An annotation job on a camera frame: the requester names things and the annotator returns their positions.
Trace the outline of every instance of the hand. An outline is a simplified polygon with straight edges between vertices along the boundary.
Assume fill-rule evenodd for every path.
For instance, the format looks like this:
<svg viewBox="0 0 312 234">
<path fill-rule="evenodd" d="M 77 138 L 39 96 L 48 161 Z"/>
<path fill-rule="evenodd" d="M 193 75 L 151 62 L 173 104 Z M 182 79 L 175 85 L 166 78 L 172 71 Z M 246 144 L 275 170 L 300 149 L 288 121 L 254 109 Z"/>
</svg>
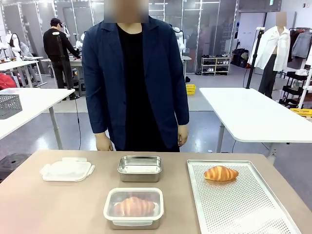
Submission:
<svg viewBox="0 0 312 234">
<path fill-rule="evenodd" d="M 178 125 L 177 126 L 177 143 L 179 147 L 184 145 L 187 141 L 189 135 L 189 128 L 187 125 Z"/>
<path fill-rule="evenodd" d="M 106 136 L 105 133 L 95 134 L 97 150 L 99 151 L 114 151 L 111 140 Z"/>
</svg>

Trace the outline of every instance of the navy blue jacket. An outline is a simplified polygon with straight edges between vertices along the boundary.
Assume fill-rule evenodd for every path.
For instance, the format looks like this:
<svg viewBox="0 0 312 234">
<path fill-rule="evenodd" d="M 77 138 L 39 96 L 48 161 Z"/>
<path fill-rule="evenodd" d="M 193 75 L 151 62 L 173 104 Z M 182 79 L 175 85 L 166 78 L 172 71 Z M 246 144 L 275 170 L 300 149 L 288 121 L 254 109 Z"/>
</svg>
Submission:
<svg viewBox="0 0 312 234">
<path fill-rule="evenodd" d="M 162 140 L 172 148 L 177 144 L 177 125 L 189 122 L 176 35 L 169 24 L 151 17 L 142 24 L 142 33 L 146 89 Z M 121 149 L 127 105 L 123 63 L 117 25 L 102 21 L 90 28 L 83 41 L 82 66 L 91 127 L 94 133 L 108 129 Z"/>
</svg>

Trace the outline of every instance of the red object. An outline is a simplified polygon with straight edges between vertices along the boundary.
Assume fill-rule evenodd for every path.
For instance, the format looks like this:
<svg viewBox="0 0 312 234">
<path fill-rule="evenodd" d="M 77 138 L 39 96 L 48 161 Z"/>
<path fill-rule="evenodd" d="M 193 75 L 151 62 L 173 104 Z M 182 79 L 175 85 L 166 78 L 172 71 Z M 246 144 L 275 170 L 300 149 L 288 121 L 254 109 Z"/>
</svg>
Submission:
<svg viewBox="0 0 312 234">
<path fill-rule="evenodd" d="M 0 73 L 0 90 L 16 87 L 15 81 L 10 76 Z"/>
</svg>

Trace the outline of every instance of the shoe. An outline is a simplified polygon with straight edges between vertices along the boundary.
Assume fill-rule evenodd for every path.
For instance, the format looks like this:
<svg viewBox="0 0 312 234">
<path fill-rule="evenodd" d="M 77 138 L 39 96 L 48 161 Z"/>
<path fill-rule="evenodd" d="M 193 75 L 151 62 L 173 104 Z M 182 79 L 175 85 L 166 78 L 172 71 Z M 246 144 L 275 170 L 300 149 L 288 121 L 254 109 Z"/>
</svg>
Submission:
<svg viewBox="0 0 312 234">
<path fill-rule="evenodd" d="M 77 96 L 77 95 L 71 95 L 71 96 L 69 96 L 69 100 L 76 100 L 76 99 L 79 99 L 80 97 L 79 96 Z"/>
</svg>

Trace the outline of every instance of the yellow basket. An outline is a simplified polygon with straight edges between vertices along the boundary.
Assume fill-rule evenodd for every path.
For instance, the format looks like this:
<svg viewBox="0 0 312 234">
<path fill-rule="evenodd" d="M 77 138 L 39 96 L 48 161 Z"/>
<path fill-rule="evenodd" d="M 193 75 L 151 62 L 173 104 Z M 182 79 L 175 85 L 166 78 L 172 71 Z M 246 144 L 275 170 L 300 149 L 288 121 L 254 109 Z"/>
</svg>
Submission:
<svg viewBox="0 0 312 234">
<path fill-rule="evenodd" d="M 291 110 L 293 112 L 297 113 L 298 115 L 312 117 L 312 110 L 311 109 L 291 108 Z"/>
<path fill-rule="evenodd" d="M 194 95 L 196 90 L 196 86 L 194 84 L 186 85 L 186 93 L 187 95 Z"/>
</svg>

